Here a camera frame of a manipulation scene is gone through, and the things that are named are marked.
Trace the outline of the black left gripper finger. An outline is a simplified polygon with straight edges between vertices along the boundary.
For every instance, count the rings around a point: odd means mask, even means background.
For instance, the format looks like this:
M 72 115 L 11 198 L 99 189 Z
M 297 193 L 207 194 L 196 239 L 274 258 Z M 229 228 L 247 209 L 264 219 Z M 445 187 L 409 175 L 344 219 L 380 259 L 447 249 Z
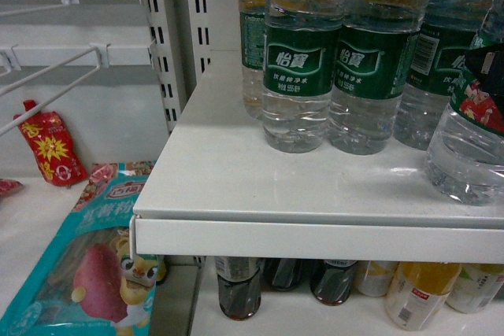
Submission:
M 483 90 L 503 96 L 503 43 L 467 50 L 465 67 L 477 78 Z

